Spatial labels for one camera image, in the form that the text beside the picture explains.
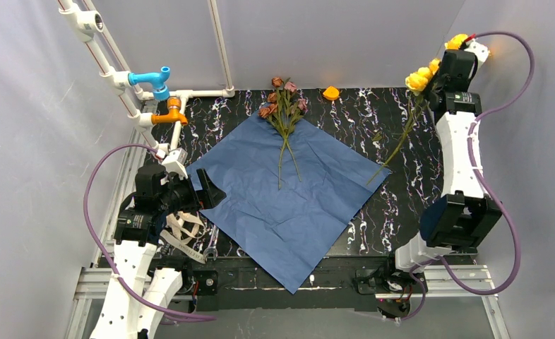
blue faucet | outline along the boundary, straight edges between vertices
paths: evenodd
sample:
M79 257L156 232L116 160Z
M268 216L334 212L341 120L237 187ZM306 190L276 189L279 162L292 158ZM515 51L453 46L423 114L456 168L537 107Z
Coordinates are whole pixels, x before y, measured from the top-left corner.
M169 78L169 67L161 67L161 73L144 73L128 75L130 86L137 83L150 83L153 87L153 97L157 101L167 100L169 98L169 89L165 85L165 81Z

blue cloth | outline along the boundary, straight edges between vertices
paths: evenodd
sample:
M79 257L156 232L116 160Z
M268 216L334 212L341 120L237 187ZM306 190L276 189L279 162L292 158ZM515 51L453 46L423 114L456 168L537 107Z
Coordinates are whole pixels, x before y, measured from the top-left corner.
M287 148L278 190L282 137L257 114L187 169L205 168L227 198L201 211L294 294L348 222L388 176L329 134L301 120L289 137L302 182Z

wrench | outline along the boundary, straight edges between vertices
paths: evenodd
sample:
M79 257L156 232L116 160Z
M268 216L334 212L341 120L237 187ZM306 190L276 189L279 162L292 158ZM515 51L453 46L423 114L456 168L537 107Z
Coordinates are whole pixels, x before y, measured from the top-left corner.
M211 230L211 238L209 240L209 246L203 251L203 255L205 258L213 258L213 260L217 260L217 238L220 235L220 229L217 226L213 225L213 230Z

black marble surface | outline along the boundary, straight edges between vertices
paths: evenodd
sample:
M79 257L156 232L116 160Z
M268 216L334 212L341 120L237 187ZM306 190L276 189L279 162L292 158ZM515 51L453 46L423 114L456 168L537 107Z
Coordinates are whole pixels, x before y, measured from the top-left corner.
M364 157L383 162L398 144L407 119L409 93L404 88L351 88L341 91L339 100L330 102L323 90L300 90L308 99L305 119L348 145ZM265 103L271 91L237 91L233 98L196 98L189 100L180 146L188 151L186 165L196 161L224 136ZM167 110L160 104L157 113ZM157 125L153 135L169 142L172 124ZM384 135L372 142L377 131ZM384 256L402 246L418 230L422 211L440 195L443 183L441 148L431 120L419 119L407 142L388 166L392 174L365 203L327 256ZM147 162L153 159L148 156ZM208 233L194 244L202 252ZM217 244L220 257L245 256L244 251L226 234ZM164 246L158 256L175 255Z

white backdrop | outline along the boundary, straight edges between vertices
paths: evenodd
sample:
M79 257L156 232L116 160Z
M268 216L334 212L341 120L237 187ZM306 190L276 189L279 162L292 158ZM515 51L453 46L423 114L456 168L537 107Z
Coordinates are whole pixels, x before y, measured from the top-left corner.
M532 46L536 71L525 95L483 120L479 140L484 175L512 213L522 241L515 282L500 293L512 338L555 338L555 0L467 0L450 36L510 30ZM470 90L484 109L511 99L527 77L523 47L509 37L484 38L492 58ZM500 285L511 271L513 243L499 222L479 247Z
M220 89L204 0L93 0L132 71L170 66L172 89ZM437 55L458 0L217 0L236 89L402 86Z
M0 1L0 338L62 338L94 254L86 180L131 124L56 1ZM100 172L100 229L121 155Z

